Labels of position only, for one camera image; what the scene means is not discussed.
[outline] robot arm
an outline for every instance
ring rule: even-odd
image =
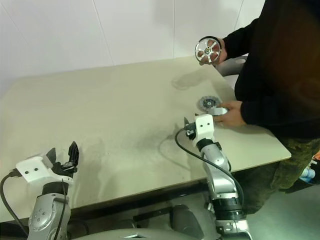
[[[67,225],[71,216],[68,187],[77,172],[79,150],[75,142],[69,147],[69,161],[56,162],[53,148],[47,155],[32,156],[16,165],[30,184],[44,184],[29,218],[28,240],[67,240]]]
[[[209,208],[215,215],[217,232],[222,236],[244,234],[252,240],[238,187],[230,174],[228,158],[222,152],[220,144],[215,142],[212,115],[198,115],[195,122],[189,123],[187,119],[184,122],[186,135],[193,140],[193,146],[198,148],[203,158],[212,163],[204,162],[203,167],[207,173],[210,192]]]

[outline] table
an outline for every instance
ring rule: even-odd
[[[174,143],[174,134],[200,113],[202,96],[235,98],[209,65],[193,57],[101,67],[19,79],[0,101],[0,177],[15,164],[55,147],[68,161],[72,141],[80,158],[71,208],[101,203],[166,186],[203,179],[201,161]],[[288,159],[267,130],[215,128],[233,171]],[[182,144],[196,152],[183,135]],[[4,186],[20,218],[29,217],[40,187],[23,178]],[[0,221],[12,220],[0,204]]]

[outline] metal disc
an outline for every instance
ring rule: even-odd
[[[216,37],[205,36],[205,37],[201,38],[195,45],[195,49],[194,49],[195,57],[200,62],[205,56],[207,56],[208,63],[210,64],[210,63],[212,63],[210,55],[213,53],[216,53],[216,57],[213,60],[213,62],[215,62],[220,56],[221,49],[222,49],[221,43]],[[203,52],[203,55],[198,56],[198,53],[200,51]]]
[[[201,111],[207,113],[209,109],[219,105],[220,103],[219,98],[215,96],[204,96],[198,101],[197,105]]]

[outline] tile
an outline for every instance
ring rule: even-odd
[[[95,0],[114,64],[173,56],[173,0]]]
[[[0,5],[0,97],[15,78],[30,74],[34,63],[30,47]]]
[[[91,0],[1,0],[38,60],[34,74],[112,65]]]
[[[174,57],[192,56],[204,36],[234,30],[242,0],[175,0]]]
[[[264,4],[265,0],[243,0],[235,30],[249,25],[254,19],[258,18]]]

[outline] camouflage pants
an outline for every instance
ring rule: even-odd
[[[313,155],[320,150],[320,138],[278,137],[290,151],[291,158],[234,173],[244,192],[244,209],[256,213],[277,190],[290,188],[300,177]]]

